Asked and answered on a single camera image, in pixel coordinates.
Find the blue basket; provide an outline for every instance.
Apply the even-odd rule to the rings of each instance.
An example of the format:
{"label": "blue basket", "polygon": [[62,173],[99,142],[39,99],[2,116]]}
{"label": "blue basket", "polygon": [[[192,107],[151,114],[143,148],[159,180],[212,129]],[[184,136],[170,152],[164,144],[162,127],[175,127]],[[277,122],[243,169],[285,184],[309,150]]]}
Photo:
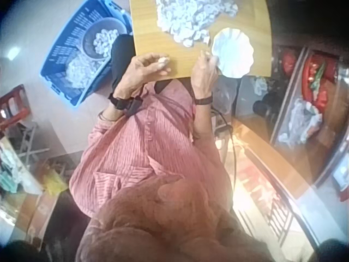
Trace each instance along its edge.
{"label": "blue basket", "polygon": [[73,88],[65,78],[68,59],[78,51],[77,46],[85,31],[104,17],[119,19],[126,25],[127,33],[132,34],[131,16],[112,0],[87,0],[60,33],[41,69],[40,76],[58,95],[74,107],[79,106],[86,97],[98,89],[101,80],[111,69],[110,59],[107,59],[86,88]]}

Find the cable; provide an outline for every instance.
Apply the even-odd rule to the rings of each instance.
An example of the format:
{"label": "cable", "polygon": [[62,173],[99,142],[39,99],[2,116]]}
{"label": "cable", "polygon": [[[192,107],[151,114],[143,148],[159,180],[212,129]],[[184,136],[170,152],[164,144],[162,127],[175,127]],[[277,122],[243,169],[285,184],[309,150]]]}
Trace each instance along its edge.
{"label": "cable", "polygon": [[234,196],[235,185],[236,185],[236,172],[237,172],[237,163],[236,163],[236,161],[237,161],[237,159],[236,159],[236,152],[235,152],[234,139],[233,139],[233,135],[232,135],[232,133],[233,133],[233,127],[231,126],[231,124],[228,124],[228,122],[225,120],[223,114],[222,114],[220,111],[218,111],[218,110],[217,110],[216,108],[214,108],[213,106],[211,106],[211,109],[212,109],[214,112],[218,113],[218,114],[220,115],[220,117],[222,118],[222,120],[224,121],[225,126],[226,126],[227,128],[230,128],[229,135],[230,135],[230,139],[231,139],[232,144],[233,144],[233,155],[234,155],[234,174],[233,174],[233,182],[234,182],[234,183],[233,183],[233,196]]}

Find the left hand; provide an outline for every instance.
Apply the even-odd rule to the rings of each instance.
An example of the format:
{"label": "left hand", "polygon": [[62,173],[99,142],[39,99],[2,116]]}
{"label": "left hand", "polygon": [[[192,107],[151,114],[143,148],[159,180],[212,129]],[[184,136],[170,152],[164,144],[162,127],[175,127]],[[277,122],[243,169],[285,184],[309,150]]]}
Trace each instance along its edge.
{"label": "left hand", "polygon": [[168,55],[165,53],[146,53],[133,57],[113,96],[128,99],[143,84],[155,81],[159,76],[167,75],[171,69],[165,68],[167,63],[158,62],[162,57],[168,57]]}

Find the round plate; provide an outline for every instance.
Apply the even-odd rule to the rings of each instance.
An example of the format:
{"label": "round plate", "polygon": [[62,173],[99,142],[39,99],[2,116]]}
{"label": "round plate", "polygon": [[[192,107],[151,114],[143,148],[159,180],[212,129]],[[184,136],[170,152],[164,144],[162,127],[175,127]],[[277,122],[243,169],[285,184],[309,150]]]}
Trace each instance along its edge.
{"label": "round plate", "polygon": [[214,37],[212,54],[218,56],[218,67],[228,78],[242,78],[249,73],[253,52],[249,37],[239,29],[224,28]]}

